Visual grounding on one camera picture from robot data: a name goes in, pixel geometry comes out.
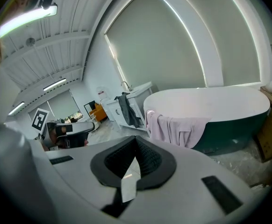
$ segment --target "towel draped on bathtub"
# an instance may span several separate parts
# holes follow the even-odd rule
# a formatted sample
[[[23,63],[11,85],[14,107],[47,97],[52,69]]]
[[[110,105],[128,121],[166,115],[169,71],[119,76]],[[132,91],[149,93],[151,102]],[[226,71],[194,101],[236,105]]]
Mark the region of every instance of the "towel draped on bathtub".
[[[155,140],[193,148],[200,140],[211,118],[170,118],[153,111],[146,112],[146,128]]]

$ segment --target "chair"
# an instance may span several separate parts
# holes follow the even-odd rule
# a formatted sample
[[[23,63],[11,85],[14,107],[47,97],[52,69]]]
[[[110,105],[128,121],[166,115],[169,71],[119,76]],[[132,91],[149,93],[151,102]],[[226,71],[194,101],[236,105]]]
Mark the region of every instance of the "chair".
[[[89,112],[89,115],[94,114],[95,117],[96,117],[96,120],[98,122],[100,122],[102,119],[106,118],[107,115],[106,115],[102,105],[99,105],[99,104],[95,103],[94,106],[95,106],[95,109],[91,110]]]

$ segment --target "freestanding bathtub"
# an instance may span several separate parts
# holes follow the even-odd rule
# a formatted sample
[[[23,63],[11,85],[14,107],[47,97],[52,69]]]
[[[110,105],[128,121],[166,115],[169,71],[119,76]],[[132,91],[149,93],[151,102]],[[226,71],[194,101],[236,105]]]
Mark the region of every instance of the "freestanding bathtub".
[[[172,118],[211,118],[193,149],[218,155],[248,144],[265,121],[270,102],[253,88],[228,86],[159,91],[146,98],[143,108]]]

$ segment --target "roller blind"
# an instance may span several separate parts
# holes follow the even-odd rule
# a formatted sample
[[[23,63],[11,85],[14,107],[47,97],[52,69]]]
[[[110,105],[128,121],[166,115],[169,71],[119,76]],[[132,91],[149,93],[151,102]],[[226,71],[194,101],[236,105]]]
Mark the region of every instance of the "roller blind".
[[[70,91],[63,92],[48,100],[48,102],[56,119],[65,119],[79,111]]]
[[[133,0],[106,35],[129,85],[205,87],[195,47],[163,0]]]
[[[30,116],[31,120],[33,120],[35,112],[37,111],[38,108],[50,111],[47,121],[56,120],[56,118],[54,117],[54,115],[51,112],[51,109],[50,109],[47,101],[42,103],[40,106],[35,108],[33,111],[29,112],[29,116]]]

